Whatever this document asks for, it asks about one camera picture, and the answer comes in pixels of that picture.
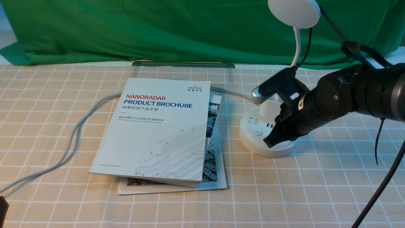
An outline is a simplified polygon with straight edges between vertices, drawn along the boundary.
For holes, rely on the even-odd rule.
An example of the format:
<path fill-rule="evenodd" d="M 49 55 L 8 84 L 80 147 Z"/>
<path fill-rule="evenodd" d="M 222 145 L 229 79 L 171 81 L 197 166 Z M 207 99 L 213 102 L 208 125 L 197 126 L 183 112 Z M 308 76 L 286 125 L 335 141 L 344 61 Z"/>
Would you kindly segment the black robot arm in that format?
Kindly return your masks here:
<path fill-rule="evenodd" d="M 329 73 L 312 90 L 286 68 L 259 85 L 266 98 L 278 94 L 283 103 L 264 143 L 272 148 L 357 112 L 404 122 L 404 64 L 386 69 L 353 65 Z"/>

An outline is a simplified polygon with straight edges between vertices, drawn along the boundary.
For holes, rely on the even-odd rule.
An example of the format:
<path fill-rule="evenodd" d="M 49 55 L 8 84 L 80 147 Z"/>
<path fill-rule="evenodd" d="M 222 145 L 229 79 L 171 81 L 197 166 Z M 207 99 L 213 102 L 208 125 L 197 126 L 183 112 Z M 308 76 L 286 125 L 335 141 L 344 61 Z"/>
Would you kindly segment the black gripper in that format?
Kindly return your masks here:
<path fill-rule="evenodd" d="M 295 141 L 311 131 L 326 125 L 355 109 L 353 85 L 357 73 L 339 70 L 318 80 L 308 93 L 296 97 L 291 106 L 280 105 L 275 125 L 264 143 L 272 148 L 282 142 Z"/>

